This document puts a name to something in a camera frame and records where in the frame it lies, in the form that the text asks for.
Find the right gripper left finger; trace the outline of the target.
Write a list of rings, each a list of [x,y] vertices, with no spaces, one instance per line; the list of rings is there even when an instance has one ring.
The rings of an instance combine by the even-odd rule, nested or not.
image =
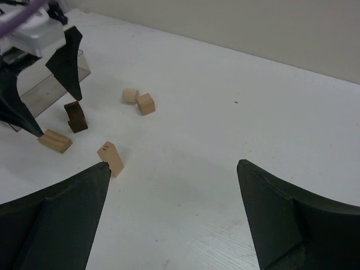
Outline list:
[[[1,204],[1,269],[85,269],[110,177],[102,161]]]

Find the clear plastic box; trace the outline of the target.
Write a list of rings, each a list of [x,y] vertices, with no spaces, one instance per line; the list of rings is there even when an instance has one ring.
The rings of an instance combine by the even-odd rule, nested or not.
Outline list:
[[[19,96],[35,118],[67,93],[45,67],[46,61],[41,59],[25,69],[17,80]]]

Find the tall light wood block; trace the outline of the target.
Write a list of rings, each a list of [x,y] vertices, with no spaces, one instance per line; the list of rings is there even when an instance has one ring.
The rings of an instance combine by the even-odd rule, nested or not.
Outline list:
[[[124,169],[122,159],[113,143],[106,141],[97,150],[97,154],[102,161],[109,164],[111,176],[113,178],[116,178]]]

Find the dark brown notched block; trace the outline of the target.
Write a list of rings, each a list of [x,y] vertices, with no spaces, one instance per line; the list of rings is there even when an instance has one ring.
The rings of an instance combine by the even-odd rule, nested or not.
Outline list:
[[[78,101],[65,104],[64,109],[69,117],[68,125],[73,133],[88,129],[84,112]]]

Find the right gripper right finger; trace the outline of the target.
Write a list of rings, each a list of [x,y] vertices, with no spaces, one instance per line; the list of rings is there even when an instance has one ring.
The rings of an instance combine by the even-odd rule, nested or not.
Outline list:
[[[245,159],[237,175],[260,269],[359,269],[359,207],[309,192]]]

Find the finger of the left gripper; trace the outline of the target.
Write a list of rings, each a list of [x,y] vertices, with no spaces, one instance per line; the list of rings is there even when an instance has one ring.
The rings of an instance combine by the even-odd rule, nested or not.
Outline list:
[[[68,28],[64,34],[66,44],[50,57],[46,68],[74,99],[80,101],[82,93],[79,84],[78,50],[83,36],[75,26]]]
[[[17,91],[17,76],[14,73],[1,73],[1,121],[20,127],[36,137],[43,131],[22,102]]]

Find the light wood notched block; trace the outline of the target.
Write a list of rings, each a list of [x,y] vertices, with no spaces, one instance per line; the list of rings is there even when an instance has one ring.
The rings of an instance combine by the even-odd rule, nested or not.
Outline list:
[[[61,154],[63,154],[73,144],[70,138],[51,129],[47,129],[44,132],[44,135],[38,138],[38,142]]]

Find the light wood cube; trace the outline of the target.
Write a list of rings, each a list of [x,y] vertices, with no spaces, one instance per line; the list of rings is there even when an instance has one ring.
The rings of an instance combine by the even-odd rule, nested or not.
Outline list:
[[[149,93],[137,97],[137,106],[140,113],[145,116],[155,112],[155,102]]]

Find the light wood rounded block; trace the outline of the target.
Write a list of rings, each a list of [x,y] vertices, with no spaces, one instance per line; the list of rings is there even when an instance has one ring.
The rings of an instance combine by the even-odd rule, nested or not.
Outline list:
[[[139,95],[139,90],[135,88],[124,88],[122,91],[121,100],[126,104],[136,104]]]

